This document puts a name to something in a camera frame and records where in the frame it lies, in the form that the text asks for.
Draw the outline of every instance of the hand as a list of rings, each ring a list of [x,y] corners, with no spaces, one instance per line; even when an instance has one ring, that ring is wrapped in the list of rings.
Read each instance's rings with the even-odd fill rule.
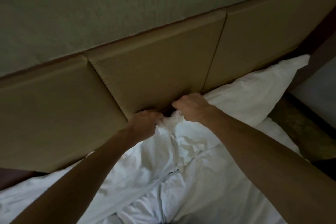
[[[199,93],[192,93],[182,96],[179,100],[173,102],[173,107],[180,110],[185,120],[201,122],[201,120],[214,112],[217,108],[210,105]]]
[[[131,134],[130,138],[134,140],[134,145],[154,135],[155,125],[161,118],[163,114],[155,110],[136,113],[125,128]]]

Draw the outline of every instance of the upholstered headboard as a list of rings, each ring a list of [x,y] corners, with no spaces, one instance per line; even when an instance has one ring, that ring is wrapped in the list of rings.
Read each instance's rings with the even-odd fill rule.
[[[85,156],[133,113],[164,109],[277,59],[336,0],[251,0],[0,81],[0,167],[51,172]]]

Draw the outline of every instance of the forearm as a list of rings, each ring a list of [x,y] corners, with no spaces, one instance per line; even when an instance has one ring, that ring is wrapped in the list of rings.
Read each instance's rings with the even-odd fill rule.
[[[28,206],[12,224],[74,224],[90,205],[104,179],[131,148],[129,131],[116,133]]]
[[[334,221],[333,180],[264,133],[218,109],[208,113],[200,122],[223,142],[240,169],[288,223]]]

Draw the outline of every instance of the wall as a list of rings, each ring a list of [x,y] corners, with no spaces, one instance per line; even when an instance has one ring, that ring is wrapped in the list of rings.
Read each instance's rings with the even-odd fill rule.
[[[244,0],[0,0],[0,76]]]
[[[336,128],[336,33],[313,53],[315,57],[331,55],[333,59],[291,93]]]

